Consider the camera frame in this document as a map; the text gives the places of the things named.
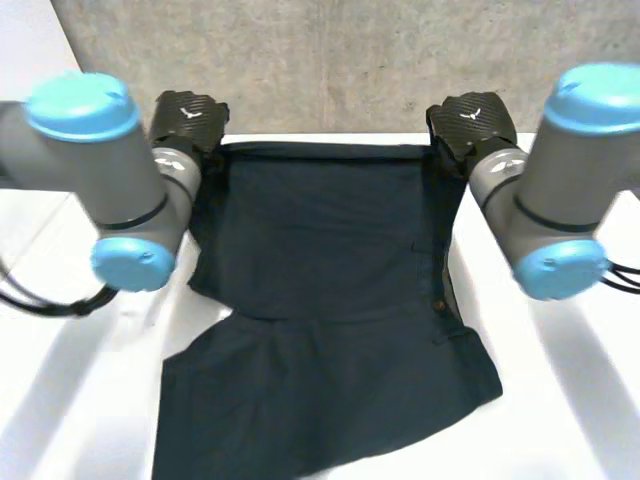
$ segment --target black cable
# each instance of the black cable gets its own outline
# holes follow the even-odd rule
[[[618,277],[623,282],[627,282],[629,285],[633,285],[634,287],[639,287],[640,288],[640,282],[637,282],[635,280],[631,280],[629,277],[627,277],[623,273],[620,273],[618,270],[611,270],[611,273],[613,273],[616,277]]]
[[[104,286],[93,297],[88,299],[79,300],[71,304],[63,304],[58,302],[52,302],[46,298],[36,295],[29,289],[22,286],[9,271],[9,267],[0,258],[0,280],[5,279],[9,285],[16,289],[19,293],[23,294],[30,300],[36,302],[27,303],[22,300],[18,300],[5,292],[0,291],[0,300],[8,303],[9,305],[23,310],[25,312],[41,315],[44,317],[84,317],[92,313],[93,311],[104,307],[118,294],[117,290]]]
[[[25,288],[20,282],[18,282],[13,276],[9,273],[9,268],[4,265],[2,260],[0,260],[0,278],[4,278],[6,282],[11,285],[17,292],[21,293],[25,297],[45,305],[62,305],[57,302],[51,302],[40,295],[33,293],[32,291]]]
[[[33,305],[0,292],[0,300],[8,303],[9,305],[36,315],[44,317],[84,317],[92,313],[94,310],[104,307],[111,300],[115,298],[118,291],[109,287],[103,287],[96,295],[89,299],[80,300],[69,305],[57,304],[57,303],[45,303],[42,305]]]
[[[640,275],[640,269],[625,267],[624,265],[620,265],[614,262],[611,262],[611,270],[615,270],[623,273],[630,273],[632,275]]]
[[[612,282],[608,278],[603,278],[601,281],[606,286],[611,287],[611,288],[615,288],[616,290],[620,290],[620,291],[625,292],[625,293],[633,293],[634,295],[640,295],[640,288],[629,287],[627,285],[620,285],[619,283]]]

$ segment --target dark pants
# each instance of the dark pants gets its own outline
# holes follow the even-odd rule
[[[228,168],[206,176],[191,222],[191,287],[234,313],[165,362],[154,479],[292,479],[420,441],[501,395],[445,301],[465,184],[430,150],[221,153]]]

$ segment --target white surface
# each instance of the white surface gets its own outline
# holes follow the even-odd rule
[[[229,140],[248,139],[396,144],[423,143],[427,136]],[[521,144],[530,139],[521,136]],[[623,194],[599,233],[610,256],[630,265],[640,265],[640,231],[631,228],[637,218],[640,202]],[[86,255],[94,235],[72,201],[15,273],[46,292],[53,282],[63,295],[74,280],[92,280]],[[128,312],[117,320],[105,309],[80,322],[30,319],[28,329],[22,318],[0,323],[0,378],[6,379],[0,381],[0,478],[149,478],[161,359],[228,314],[185,286],[196,256],[187,241],[171,286],[157,295],[123,296],[111,307]],[[454,227],[450,266],[465,322],[480,332],[496,362],[504,396],[419,444],[323,476],[638,478],[640,299],[605,287],[566,302],[526,298],[468,193]],[[68,274],[61,278],[59,268]],[[39,402],[43,392],[53,400]]]
[[[0,0],[0,63],[0,100],[23,100],[37,83],[78,69],[50,2]],[[67,197],[0,190],[0,252],[9,266]]]

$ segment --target robotic arm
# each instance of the robotic arm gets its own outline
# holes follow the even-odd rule
[[[548,99],[530,155],[494,93],[448,97],[427,111],[444,168],[468,178],[523,290],[576,295],[609,270],[594,239],[617,192],[640,186],[640,67],[584,65]],[[119,290],[168,281],[226,104],[165,92],[145,140],[126,87],[67,74],[24,103],[0,104],[0,188],[75,192],[99,230],[91,263]]]
[[[99,231],[95,274],[116,290],[157,290],[175,268],[201,181],[229,111],[191,92],[158,99],[150,137],[127,88],[70,73],[24,104],[0,103],[0,188],[77,194]]]
[[[611,264],[594,231],[618,192],[640,186],[639,66],[567,72],[528,156],[496,94],[448,97],[427,123],[525,293],[564,299],[602,280]]]

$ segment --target gray wall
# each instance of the gray wall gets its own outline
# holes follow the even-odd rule
[[[208,93],[230,132],[416,132],[447,95],[495,90],[534,131],[573,65],[640,62],[640,0],[54,0],[85,70]]]

